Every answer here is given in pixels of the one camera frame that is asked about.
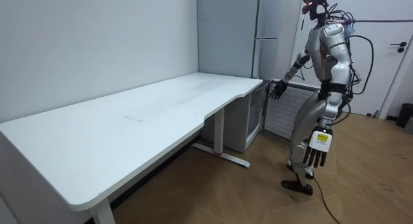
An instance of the robot black glove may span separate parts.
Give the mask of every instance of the robot black glove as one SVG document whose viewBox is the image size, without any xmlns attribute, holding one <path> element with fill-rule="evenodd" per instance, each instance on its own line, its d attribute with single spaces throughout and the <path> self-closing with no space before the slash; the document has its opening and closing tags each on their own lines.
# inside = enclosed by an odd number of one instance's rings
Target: robot black glove
<svg viewBox="0 0 413 224">
<path fill-rule="evenodd" d="M 278 81 L 278 84 L 274 87 L 274 89 L 272 90 L 270 97 L 272 99 L 279 99 L 281 97 L 281 95 L 283 94 L 283 92 L 285 92 L 285 90 L 288 87 L 288 83 L 280 80 Z"/>
</svg>

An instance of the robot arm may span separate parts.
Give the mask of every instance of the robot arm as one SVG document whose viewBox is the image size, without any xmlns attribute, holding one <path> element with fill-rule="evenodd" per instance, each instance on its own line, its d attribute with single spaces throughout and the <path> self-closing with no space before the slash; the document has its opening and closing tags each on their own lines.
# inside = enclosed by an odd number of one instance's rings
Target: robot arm
<svg viewBox="0 0 413 224">
<path fill-rule="evenodd" d="M 308 61 L 310 61 L 310 55 L 307 50 L 303 50 L 298 54 L 296 62 L 290 67 L 290 70 L 285 74 L 283 81 L 288 83 L 298 72 L 298 70 Z"/>
<path fill-rule="evenodd" d="M 351 58 L 345 42 L 345 31 L 339 23 L 324 26 L 320 33 L 320 42 L 324 51 L 328 52 L 337 63 L 331 68 L 331 86 L 328 91 L 325 108 L 318 126 L 313 129 L 303 162 L 308 166 L 324 165 L 327 152 L 331 146 L 332 123 L 341 113 L 346 87 L 350 81 Z"/>
<path fill-rule="evenodd" d="M 300 52 L 297 56 L 296 62 L 290 67 L 290 70 L 285 74 L 284 78 L 278 82 L 278 84 L 272 90 L 270 97 L 273 99 L 279 99 L 283 92 L 287 89 L 288 82 L 294 77 L 298 70 L 310 61 L 310 55 L 307 50 Z"/>
</svg>

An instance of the refrigerator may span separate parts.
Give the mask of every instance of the refrigerator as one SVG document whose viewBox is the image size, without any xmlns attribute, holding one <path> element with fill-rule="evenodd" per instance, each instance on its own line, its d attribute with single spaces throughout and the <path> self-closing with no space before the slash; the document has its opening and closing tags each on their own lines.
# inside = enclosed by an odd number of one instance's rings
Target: refrigerator
<svg viewBox="0 0 413 224">
<path fill-rule="evenodd" d="M 262 79 L 263 84 L 225 108 L 224 146 L 245 152 L 263 122 L 265 85 L 275 76 L 282 0 L 197 0 L 199 71 Z M 201 137 L 214 139 L 214 118 Z"/>
</svg>

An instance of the radiator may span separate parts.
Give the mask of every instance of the radiator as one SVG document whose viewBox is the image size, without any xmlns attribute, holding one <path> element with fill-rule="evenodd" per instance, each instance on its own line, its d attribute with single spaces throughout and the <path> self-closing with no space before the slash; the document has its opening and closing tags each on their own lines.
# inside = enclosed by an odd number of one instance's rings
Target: radiator
<svg viewBox="0 0 413 224">
<path fill-rule="evenodd" d="M 272 83 L 270 92 L 276 84 Z M 290 83 L 280 99 L 267 99 L 267 112 L 265 114 L 264 129 L 287 139 L 291 138 L 294 119 L 304 101 L 317 90 Z"/>
</svg>

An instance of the humanoid robot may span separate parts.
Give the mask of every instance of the humanoid robot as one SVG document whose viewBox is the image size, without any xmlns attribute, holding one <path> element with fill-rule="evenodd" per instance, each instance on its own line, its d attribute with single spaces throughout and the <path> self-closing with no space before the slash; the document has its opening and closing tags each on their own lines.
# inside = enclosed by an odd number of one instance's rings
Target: humanoid robot
<svg viewBox="0 0 413 224">
<path fill-rule="evenodd" d="M 359 77 L 352 68 L 348 25 L 328 12 L 327 0 L 303 1 L 303 14 L 310 12 L 310 19 L 317 19 L 317 25 L 310 31 L 305 50 L 298 54 L 296 62 L 274 87 L 270 97 L 279 99 L 297 71 L 312 60 L 321 89 L 304 102 L 294 121 L 287 167 L 296 173 L 297 180 L 281 182 L 289 190 L 312 195 L 312 187 L 306 183 L 306 178 L 313 178 L 313 168 L 324 166 L 333 138 L 332 125 L 350 102 L 352 91 L 349 88 L 352 88 L 354 78 Z M 318 6 L 325 12 L 317 13 Z"/>
</svg>

